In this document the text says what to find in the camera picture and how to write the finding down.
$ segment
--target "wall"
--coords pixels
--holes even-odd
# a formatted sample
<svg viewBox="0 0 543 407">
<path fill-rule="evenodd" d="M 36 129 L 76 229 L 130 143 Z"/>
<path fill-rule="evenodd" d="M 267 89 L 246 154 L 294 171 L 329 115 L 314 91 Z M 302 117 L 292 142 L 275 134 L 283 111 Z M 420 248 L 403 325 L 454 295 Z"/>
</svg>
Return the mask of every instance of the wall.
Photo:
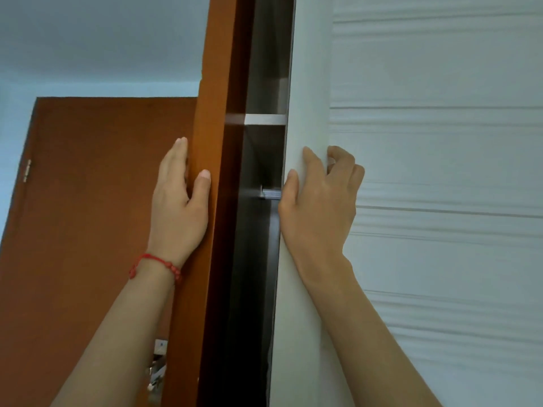
<svg viewBox="0 0 543 407">
<path fill-rule="evenodd" d="M 0 234 L 36 97 L 196 97 L 199 82 L 178 83 L 0 83 Z"/>
<path fill-rule="evenodd" d="M 543 398 L 543 0 L 335 0 L 344 253 L 447 407 Z M 322 406 L 352 405 L 322 341 Z"/>
</svg>

